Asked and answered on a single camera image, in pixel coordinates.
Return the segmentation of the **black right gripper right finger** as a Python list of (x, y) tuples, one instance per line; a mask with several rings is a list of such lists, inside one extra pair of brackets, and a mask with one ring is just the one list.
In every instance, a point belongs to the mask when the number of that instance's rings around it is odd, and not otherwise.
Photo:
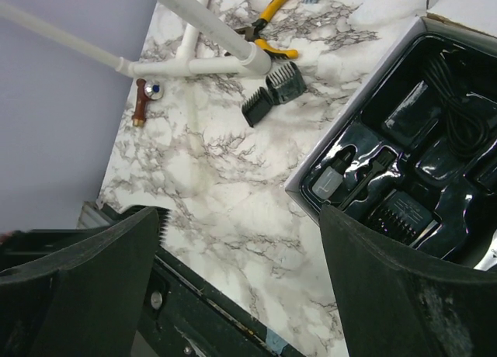
[(325, 205), (318, 225), (351, 356), (494, 356), (496, 269), (393, 241)]

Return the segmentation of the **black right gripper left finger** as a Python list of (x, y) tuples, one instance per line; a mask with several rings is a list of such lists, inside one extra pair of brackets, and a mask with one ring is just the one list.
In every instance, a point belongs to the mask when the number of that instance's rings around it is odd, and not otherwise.
[(155, 252), (146, 207), (88, 230), (1, 236), (3, 356), (128, 356)]

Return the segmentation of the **white hair clipper kit box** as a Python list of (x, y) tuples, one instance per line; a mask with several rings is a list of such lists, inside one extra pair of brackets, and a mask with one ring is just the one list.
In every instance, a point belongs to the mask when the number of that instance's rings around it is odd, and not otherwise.
[[(496, 231), (496, 0), (427, 0), (427, 13), (382, 58), (326, 135), (288, 179), (287, 194), (317, 220), (396, 153), (342, 211), (362, 225), (395, 189), (439, 221), (416, 248), (473, 268)], [(356, 149), (327, 200), (311, 185), (347, 146)]]

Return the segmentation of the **black clipper guard comb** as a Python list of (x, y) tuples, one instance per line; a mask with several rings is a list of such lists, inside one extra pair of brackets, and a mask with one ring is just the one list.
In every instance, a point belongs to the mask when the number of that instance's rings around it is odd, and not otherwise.
[(247, 124), (253, 128), (269, 113), (273, 106), (273, 99), (267, 89), (259, 87), (258, 90), (242, 104), (242, 115)]

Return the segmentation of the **clear black clipper guard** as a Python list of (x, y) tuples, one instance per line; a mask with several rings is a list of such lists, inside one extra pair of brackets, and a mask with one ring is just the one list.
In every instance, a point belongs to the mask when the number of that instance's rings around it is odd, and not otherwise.
[(288, 62), (267, 75), (266, 86), (275, 106), (296, 99), (307, 88), (301, 71), (294, 62)]

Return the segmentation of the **silver hair clipper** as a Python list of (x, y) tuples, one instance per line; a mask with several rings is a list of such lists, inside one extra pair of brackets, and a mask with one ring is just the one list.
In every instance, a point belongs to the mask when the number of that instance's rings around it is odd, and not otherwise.
[(473, 267), (473, 269), (488, 271), (496, 266), (496, 246), (497, 246), (497, 232), (495, 231), (492, 235), (492, 240), (486, 250), (485, 254), (481, 258), (481, 260)]

